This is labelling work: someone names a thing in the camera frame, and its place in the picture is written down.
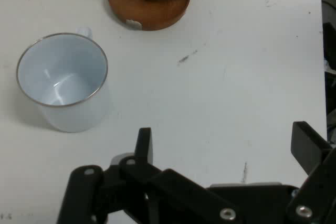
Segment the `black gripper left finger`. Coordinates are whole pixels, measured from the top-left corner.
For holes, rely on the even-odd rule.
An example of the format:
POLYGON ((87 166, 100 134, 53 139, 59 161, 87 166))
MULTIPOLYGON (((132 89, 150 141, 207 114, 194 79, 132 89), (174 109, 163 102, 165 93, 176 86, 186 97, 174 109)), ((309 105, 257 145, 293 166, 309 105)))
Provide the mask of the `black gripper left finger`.
POLYGON ((152 133, 141 128, 135 151, 102 169, 81 166, 70 174, 58 223, 106 223, 124 211, 136 223, 242 223, 238 208, 181 174, 151 164, 152 133))

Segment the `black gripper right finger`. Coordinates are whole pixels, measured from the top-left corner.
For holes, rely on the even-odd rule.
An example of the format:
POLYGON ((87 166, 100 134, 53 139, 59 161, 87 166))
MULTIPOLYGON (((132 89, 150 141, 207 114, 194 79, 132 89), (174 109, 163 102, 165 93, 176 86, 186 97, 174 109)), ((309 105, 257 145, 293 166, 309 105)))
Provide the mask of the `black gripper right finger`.
POLYGON ((335 148, 307 122, 293 122, 291 153, 308 177, 286 209, 290 223, 335 223, 335 148))

